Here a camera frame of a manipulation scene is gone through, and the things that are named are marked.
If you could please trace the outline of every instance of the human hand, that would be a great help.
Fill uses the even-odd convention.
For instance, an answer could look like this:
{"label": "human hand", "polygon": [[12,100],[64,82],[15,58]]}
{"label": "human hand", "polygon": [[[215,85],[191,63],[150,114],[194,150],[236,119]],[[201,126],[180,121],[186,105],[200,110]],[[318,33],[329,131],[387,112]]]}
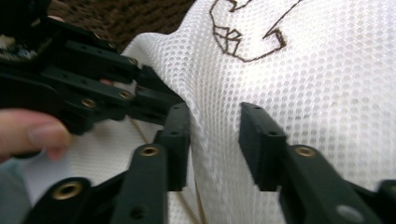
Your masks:
{"label": "human hand", "polygon": [[43,148],[51,160],[57,161],[71,142],[71,134],[50,115],[24,109],[0,110],[0,162]]}

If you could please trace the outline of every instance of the drawing on fabric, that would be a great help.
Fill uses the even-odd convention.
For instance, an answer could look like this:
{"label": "drawing on fabric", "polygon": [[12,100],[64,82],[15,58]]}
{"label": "drawing on fabric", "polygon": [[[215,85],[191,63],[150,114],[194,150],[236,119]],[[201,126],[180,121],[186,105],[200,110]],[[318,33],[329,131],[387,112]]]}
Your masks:
{"label": "drawing on fabric", "polygon": [[213,36],[222,52],[245,63],[286,47],[279,23],[303,2],[287,0],[282,8],[278,1],[268,1],[267,8],[259,8],[255,6],[259,1],[216,0],[209,12],[213,21]]}

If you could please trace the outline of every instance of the screw hole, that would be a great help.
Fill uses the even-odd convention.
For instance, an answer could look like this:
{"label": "screw hole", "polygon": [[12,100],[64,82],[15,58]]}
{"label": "screw hole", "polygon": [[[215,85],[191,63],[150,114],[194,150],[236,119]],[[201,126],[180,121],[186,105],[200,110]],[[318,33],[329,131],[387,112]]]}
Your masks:
{"label": "screw hole", "polygon": [[313,157],[317,154],[314,150],[308,147],[297,147],[295,151],[297,154],[304,157]]}
{"label": "screw hole", "polygon": [[52,197],[56,200],[66,200],[75,197],[82,191],[82,185],[77,182],[69,182],[61,185],[53,191]]}
{"label": "screw hole", "polygon": [[131,219],[140,220],[146,217],[148,209],[144,205],[138,205],[131,210]]}
{"label": "screw hole", "polygon": [[155,156],[158,154],[160,150],[156,147],[145,147],[140,151],[140,155],[142,156]]}

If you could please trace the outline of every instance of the black plastic bracket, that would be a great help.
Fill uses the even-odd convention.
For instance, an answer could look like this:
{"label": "black plastic bracket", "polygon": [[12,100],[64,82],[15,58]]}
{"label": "black plastic bracket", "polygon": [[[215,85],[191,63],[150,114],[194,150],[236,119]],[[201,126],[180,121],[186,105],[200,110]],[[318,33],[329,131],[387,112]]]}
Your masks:
{"label": "black plastic bracket", "polygon": [[[83,134],[104,119],[133,119],[164,125],[168,110],[183,100],[154,70],[114,52],[111,42],[64,22],[44,19],[35,34],[0,49],[0,109],[24,108],[50,114],[70,133]],[[21,51],[32,51],[33,58]],[[136,82],[134,92],[100,79]]]}
{"label": "black plastic bracket", "polygon": [[110,223],[167,223],[167,158],[156,144],[134,152]]}
{"label": "black plastic bracket", "polygon": [[157,132],[154,143],[164,146],[169,155],[168,191],[182,191],[186,186],[190,147],[190,113],[185,103],[171,107],[164,129]]}
{"label": "black plastic bracket", "polygon": [[280,189],[288,223],[394,223],[389,210],[377,209],[379,201],[395,207],[389,187],[378,193],[354,187],[316,149],[288,146],[286,135],[261,107],[241,106],[239,144],[247,165],[261,191]]}

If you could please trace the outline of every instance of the black mechanical arm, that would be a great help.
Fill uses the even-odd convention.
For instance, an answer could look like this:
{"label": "black mechanical arm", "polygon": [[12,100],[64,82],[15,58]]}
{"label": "black mechanical arm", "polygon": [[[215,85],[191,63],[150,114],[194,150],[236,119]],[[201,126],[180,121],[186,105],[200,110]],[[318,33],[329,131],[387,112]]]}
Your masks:
{"label": "black mechanical arm", "polygon": [[377,192],[349,183],[316,149],[289,146],[261,107],[241,106],[239,145],[260,191],[279,191],[287,223],[396,223],[396,180]]}
{"label": "black mechanical arm", "polygon": [[[0,0],[0,108],[50,114],[74,134],[125,115],[164,124],[181,98],[150,67],[119,55],[114,43],[48,18],[49,2]],[[18,18],[11,13],[20,11]],[[101,79],[135,81],[136,88],[129,92]]]}

